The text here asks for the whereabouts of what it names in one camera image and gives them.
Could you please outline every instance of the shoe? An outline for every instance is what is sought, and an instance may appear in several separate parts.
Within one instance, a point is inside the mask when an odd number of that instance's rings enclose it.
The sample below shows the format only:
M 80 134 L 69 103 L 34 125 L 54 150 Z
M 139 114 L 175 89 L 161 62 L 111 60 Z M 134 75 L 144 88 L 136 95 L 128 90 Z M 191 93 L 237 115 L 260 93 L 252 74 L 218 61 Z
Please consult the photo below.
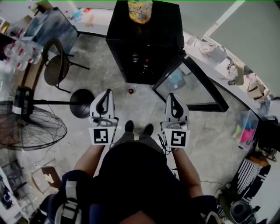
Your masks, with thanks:
M 129 120 L 128 122 L 126 122 L 126 125 L 124 127 L 125 131 L 133 132 L 133 128 L 134 128 L 134 124 L 133 124 L 132 120 Z
M 151 136 L 153 131 L 154 131 L 154 126 L 152 124 L 148 124 L 145 127 L 145 130 L 143 131 L 142 135 L 149 135 L 149 136 Z

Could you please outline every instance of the backpack strap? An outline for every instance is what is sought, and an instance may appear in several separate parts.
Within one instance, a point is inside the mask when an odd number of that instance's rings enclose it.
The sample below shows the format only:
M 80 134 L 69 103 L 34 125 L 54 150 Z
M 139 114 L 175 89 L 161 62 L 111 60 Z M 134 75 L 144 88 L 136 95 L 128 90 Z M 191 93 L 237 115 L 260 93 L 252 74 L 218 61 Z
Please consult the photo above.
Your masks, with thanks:
M 65 186 L 67 202 L 62 204 L 57 212 L 55 224 L 80 224 L 82 218 L 82 211 L 78 207 L 76 181 L 67 180 Z

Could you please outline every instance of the cable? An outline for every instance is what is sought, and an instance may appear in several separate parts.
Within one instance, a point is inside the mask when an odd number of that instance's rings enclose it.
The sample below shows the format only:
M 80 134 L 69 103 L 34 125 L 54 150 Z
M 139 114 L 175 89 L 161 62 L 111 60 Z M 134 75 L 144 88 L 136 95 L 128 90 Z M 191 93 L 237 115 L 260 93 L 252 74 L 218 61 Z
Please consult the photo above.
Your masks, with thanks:
M 44 159 L 45 159 L 45 157 L 47 156 L 47 153 L 49 152 L 49 150 L 50 150 L 52 147 L 53 147 L 53 145 L 52 145 L 52 146 L 50 146 L 50 147 L 48 148 L 48 150 L 45 152 L 45 156 L 44 156 L 42 159 L 40 159 L 40 160 L 36 161 L 36 162 L 35 162 L 35 164 L 38 164 L 39 162 L 41 162 L 42 160 L 44 160 Z
M 219 183 L 219 182 L 210 182 L 210 181 L 207 181 L 207 180 L 202 180 L 202 181 L 200 181 L 200 182 L 208 182 L 208 183 L 210 183 L 210 184 L 220 184 L 220 185 L 226 187 L 225 184 L 221 184 L 221 183 Z
M 158 138 L 159 138 L 159 141 L 161 142 L 161 146 L 162 146 L 162 150 L 161 150 L 161 153 L 165 156 L 169 155 L 172 151 L 175 150 L 175 148 L 170 148 L 170 147 L 166 147 L 165 144 L 164 144 L 164 141 L 163 139 L 161 138 L 160 134 L 157 134 L 158 135 Z

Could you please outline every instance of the chair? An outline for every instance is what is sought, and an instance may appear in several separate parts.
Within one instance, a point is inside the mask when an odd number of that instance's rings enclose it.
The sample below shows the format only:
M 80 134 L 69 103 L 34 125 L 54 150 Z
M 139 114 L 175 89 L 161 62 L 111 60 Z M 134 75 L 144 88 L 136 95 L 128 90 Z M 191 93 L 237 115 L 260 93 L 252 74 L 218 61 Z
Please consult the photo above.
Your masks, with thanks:
M 48 52 L 49 52 L 49 49 L 53 45 L 58 50 L 59 55 L 56 55 L 51 60 L 49 60 Z M 62 44 L 59 41 L 59 39 L 49 40 L 46 43 L 46 45 L 43 49 L 43 52 L 42 52 L 42 58 L 43 58 L 45 66 L 46 66 L 45 73 L 44 73 L 44 78 L 45 78 L 46 83 L 51 85 L 51 86 L 55 86 L 56 88 L 58 88 L 61 91 L 65 91 L 67 93 L 70 93 L 69 91 L 61 89 L 59 87 L 60 82 L 67 75 L 67 73 L 69 71 L 69 67 L 71 65 L 76 65 L 76 66 L 79 66 L 81 68 L 85 68 L 85 69 L 88 69 L 88 70 L 89 70 L 89 68 L 69 61 L 68 56 L 74 57 L 74 55 L 66 54 L 64 52 Z

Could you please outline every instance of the glass door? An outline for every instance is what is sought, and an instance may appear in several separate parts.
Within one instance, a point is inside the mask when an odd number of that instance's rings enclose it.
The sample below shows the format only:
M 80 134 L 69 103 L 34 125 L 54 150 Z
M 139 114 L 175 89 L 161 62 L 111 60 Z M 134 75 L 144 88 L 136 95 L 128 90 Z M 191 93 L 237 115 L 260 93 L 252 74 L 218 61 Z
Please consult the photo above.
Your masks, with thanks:
M 225 112 L 228 109 L 212 81 L 184 52 L 173 60 L 153 90 L 165 102 L 168 94 L 174 93 L 189 110 Z

